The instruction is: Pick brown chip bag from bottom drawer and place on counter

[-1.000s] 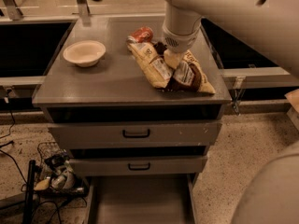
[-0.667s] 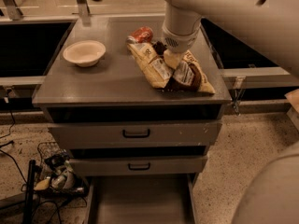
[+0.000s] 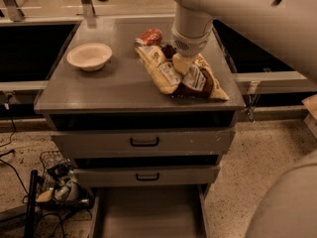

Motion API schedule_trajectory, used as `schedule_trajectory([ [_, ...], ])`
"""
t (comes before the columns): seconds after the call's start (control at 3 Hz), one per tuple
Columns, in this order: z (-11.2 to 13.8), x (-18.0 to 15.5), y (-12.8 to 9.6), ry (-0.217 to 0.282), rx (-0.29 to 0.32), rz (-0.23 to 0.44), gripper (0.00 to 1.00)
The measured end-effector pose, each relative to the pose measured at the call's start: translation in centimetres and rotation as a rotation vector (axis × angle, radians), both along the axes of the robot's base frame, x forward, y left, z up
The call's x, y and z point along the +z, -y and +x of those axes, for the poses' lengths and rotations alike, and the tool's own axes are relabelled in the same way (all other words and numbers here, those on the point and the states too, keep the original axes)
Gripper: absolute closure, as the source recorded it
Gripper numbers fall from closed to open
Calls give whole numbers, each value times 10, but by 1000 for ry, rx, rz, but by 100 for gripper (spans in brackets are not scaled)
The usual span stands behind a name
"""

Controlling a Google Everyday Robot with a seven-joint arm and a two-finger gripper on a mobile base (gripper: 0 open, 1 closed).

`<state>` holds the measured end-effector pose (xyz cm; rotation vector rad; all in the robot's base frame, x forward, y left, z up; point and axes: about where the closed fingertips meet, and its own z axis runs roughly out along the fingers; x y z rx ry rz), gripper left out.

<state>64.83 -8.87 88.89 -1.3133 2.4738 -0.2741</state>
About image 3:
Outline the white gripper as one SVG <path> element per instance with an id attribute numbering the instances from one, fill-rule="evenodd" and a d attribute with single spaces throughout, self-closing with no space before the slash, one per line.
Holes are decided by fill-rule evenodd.
<path id="1" fill-rule="evenodd" d="M 195 56 L 201 53 L 206 47 L 211 32 L 203 37 L 189 38 L 181 35 L 175 28 L 171 29 L 171 44 L 177 53 L 172 57 L 175 70 L 186 75 L 189 68 L 195 61 Z"/>

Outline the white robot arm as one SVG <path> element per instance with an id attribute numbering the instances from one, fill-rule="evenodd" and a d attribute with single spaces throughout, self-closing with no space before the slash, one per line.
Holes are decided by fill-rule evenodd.
<path id="1" fill-rule="evenodd" d="M 173 42 L 195 56 L 217 19 L 317 80 L 317 0 L 174 0 Z M 259 204 L 246 238 L 317 238 L 317 152 L 283 173 Z"/>

